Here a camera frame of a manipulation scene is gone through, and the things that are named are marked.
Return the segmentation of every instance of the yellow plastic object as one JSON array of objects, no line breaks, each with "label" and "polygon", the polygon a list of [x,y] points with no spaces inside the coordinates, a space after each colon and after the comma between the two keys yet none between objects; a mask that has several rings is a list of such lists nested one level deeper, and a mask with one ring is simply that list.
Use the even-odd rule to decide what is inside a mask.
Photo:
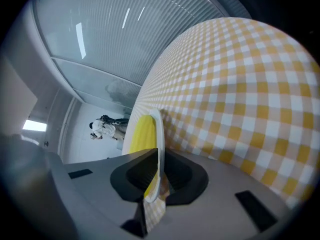
[{"label": "yellow plastic object", "polygon": [[156,121],[151,115],[143,115],[137,122],[131,141],[130,153],[157,147]]}]

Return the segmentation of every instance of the person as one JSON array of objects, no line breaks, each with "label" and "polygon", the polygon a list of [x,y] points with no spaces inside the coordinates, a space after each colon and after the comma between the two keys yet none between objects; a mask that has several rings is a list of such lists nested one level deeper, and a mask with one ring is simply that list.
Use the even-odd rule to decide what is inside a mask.
[{"label": "person", "polygon": [[110,136],[116,140],[125,139],[125,132],[121,131],[117,125],[110,125],[101,119],[96,119],[94,122],[89,124],[90,129],[92,129],[93,133],[90,134],[91,139],[93,140],[101,140],[103,135]]},{"label": "person", "polygon": [[128,118],[119,118],[119,119],[113,119],[106,114],[100,117],[100,120],[102,120],[104,123],[107,123],[108,125],[112,126],[124,126],[126,127],[129,123]]}]

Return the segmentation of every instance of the gray surface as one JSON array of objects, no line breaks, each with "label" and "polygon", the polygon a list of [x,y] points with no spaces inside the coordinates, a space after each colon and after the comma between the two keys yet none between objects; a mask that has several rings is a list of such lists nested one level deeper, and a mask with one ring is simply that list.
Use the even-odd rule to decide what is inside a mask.
[{"label": "gray surface", "polygon": [[259,231],[235,197],[235,193],[246,190],[276,218],[289,212],[279,196],[239,168],[202,156],[183,156],[203,166],[209,175],[208,187],[191,205],[167,206],[164,217],[146,239],[201,240],[214,236],[215,240],[241,240],[253,237]]},{"label": "gray surface", "polygon": [[[72,217],[79,239],[137,239],[137,237],[130,235],[112,223],[103,213],[96,209],[95,203],[92,202],[92,200],[88,200],[88,197],[83,195],[82,191],[79,191],[79,188],[74,185],[75,180],[71,180],[65,170],[65,167],[68,166],[66,165],[64,167],[56,154],[49,153],[48,162],[52,169],[56,189],[59,192],[65,208]],[[73,165],[74,168],[72,171],[74,169],[78,170],[77,164]],[[96,184],[94,184],[94,182],[95,181],[91,181],[87,187],[95,186]]]},{"label": "gray surface", "polygon": [[20,134],[37,97],[0,50],[0,133]]},{"label": "gray surface", "polygon": [[[145,239],[208,239],[208,236],[214,236],[217,240],[240,240],[253,237],[259,231],[235,197],[235,193],[246,190],[250,190],[276,218],[289,212],[279,196],[240,169],[202,156],[183,156],[203,166],[209,175],[209,185],[192,204],[167,206],[164,217]],[[72,182],[95,208],[117,225],[131,219],[136,207],[121,200],[110,185],[111,172],[127,157],[131,155],[65,166],[68,172],[93,171]]]},{"label": "gray surface", "polygon": [[46,132],[44,131],[37,131],[37,130],[22,130],[21,134],[24,137],[30,138],[32,140],[35,140],[39,143],[40,147],[43,147],[43,143],[46,138]]},{"label": "gray surface", "polygon": [[[122,220],[132,218],[136,204],[121,200],[108,182],[114,168],[138,153],[63,166],[56,154],[16,140],[4,155],[0,170],[3,182],[21,211],[42,230],[54,232],[58,239],[137,239],[119,227]],[[258,231],[234,197],[244,190],[252,191],[276,217],[288,214],[278,196],[238,168],[201,156],[184,156],[204,167],[210,183],[190,205],[168,206],[145,239],[241,240],[256,236]],[[93,173],[71,180],[66,169],[90,169]],[[276,226],[262,237],[278,232],[280,226]]]},{"label": "gray surface", "polygon": [[136,157],[137,154],[122,155],[100,161],[66,164],[64,167],[68,173],[82,169],[93,172],[73,179],[72,183],[93,207],[116,225],[121,226],[127,220],[133,219],[137,204],[120,198],[111,186],[110,175],[115,168]]},{"label": "gray surface", "polygon": [[106,101],[120,103],[131,109],[134,107],[140,86],[101,73],[100,70],[88,69],[81,64],[60,59],[54,61],[75,90],[81,90]]},{"label": "gray surface", "polygon": [[125,107],[121,104],[107,101],[103,98],[99,98],[82,91],[75,90],[75,92],[84,100],[84,102],[97,106],[99,108],[112,111],[119,114],[132,113],[132,108]]},{"label": "gray surface", "polygon": [[51,105],[45,131],[44,141],[49,143],[46,148],[48,152],[58,153],[59,138],[71,100],[72,96],[65,89],[59,89]]},{"label": "gray surface", "polygon": [[2,45],[13,68],[38,99],[29,119],[46,124],[60,85],[37,53],[21,15]]}]

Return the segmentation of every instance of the ceiling light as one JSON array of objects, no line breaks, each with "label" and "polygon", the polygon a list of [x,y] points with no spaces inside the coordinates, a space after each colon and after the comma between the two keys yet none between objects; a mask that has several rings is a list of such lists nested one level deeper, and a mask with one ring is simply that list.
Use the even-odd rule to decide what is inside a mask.
[{"label": "ceiling light", "polygon": [[138,21],[140,20],[140,17],[141,17],[141,14],[142,14],[142,12],[144,11],[144,7],[143,7],[143,9],[142,9],[142,11],[141,11],[141,13],[140,13],[140,15],[139,15],[139,18],[138,18]]},{"label": "ceiling light", "polygon": [[85,50],[84,37],[82,35],[82,24],[81,22],[75,25],[76,37],[78,38],[78,44],[80,48],[81,58],[83,59],[87,54]]},{"label": "ceiling light", "polygon": [[125,14],[125,17],[124,17],[124,21],[123,21],[123,24],[122,24],[122,28],[125,27],[126,20],[127,20],[128,14],[129,14],[129,11],[130,11],[130,8],[128,8],[128,10],[126,10],[126,14]]},{"label": "ceiling light", "polygon": [[23,130],[38,131],[38,132],[45,132],[47,129],[47,124],[42,123],[42,122],[26,120],[22,129]]}]

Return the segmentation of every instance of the window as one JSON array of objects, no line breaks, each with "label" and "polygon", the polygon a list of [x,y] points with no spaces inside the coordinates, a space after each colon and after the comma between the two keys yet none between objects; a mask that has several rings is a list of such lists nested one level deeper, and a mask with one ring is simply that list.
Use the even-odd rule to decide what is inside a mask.
[{"label": "window", "polygon": [[46,123],[36,122],[31,120],[25,121],[25,124],[23,126],[23,130],[45,132],[46,129],[47,129]]}]

